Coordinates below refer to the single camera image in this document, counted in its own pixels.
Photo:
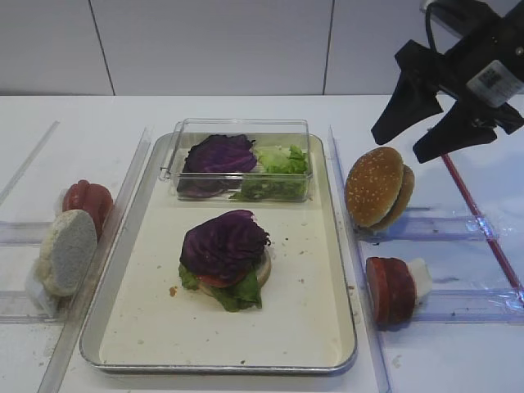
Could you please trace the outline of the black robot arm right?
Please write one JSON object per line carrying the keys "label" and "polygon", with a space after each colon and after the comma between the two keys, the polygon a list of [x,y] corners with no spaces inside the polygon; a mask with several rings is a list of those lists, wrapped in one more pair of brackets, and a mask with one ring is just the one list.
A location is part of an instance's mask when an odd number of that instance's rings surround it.
{"label": "black robot arm right", "polygon": [[400,77],[371,133],[385,145],[434,115],[414,145],[421,163],[523,126],[509,100],[523,90],[523,4],[501,16],[482,1],[423,5],[428,44],[409,40],[396,54]]}

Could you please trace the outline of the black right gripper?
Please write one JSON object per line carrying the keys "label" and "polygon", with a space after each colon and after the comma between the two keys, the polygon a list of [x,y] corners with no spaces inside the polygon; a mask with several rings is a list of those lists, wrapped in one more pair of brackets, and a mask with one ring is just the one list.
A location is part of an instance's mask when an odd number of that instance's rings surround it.
{"label": "black right gripper", "polygon": [[493,142],[495,127],[511,134],[523,126],[508,100],[523,88],[523,18],[488,16],[447,52],[408,41],[396,54],[400,77],[371,128],[384,145],[406,129],[443,112],[439,91],[455,103],[414,145],[419,163]]}

